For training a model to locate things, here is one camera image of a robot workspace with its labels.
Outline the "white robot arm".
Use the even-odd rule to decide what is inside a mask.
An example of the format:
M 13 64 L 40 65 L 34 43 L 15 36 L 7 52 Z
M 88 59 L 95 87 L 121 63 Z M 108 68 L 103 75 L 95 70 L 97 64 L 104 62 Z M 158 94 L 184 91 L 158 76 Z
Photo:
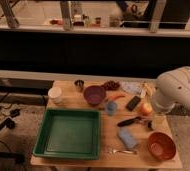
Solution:
M 160 74 L 156 79 L 156 90 L 150 99 L 155 114 L 152 117 L 152 128 L 159 129 L 165 115 L 176 104 L 190 111 L 190 67 L 184 66 Z

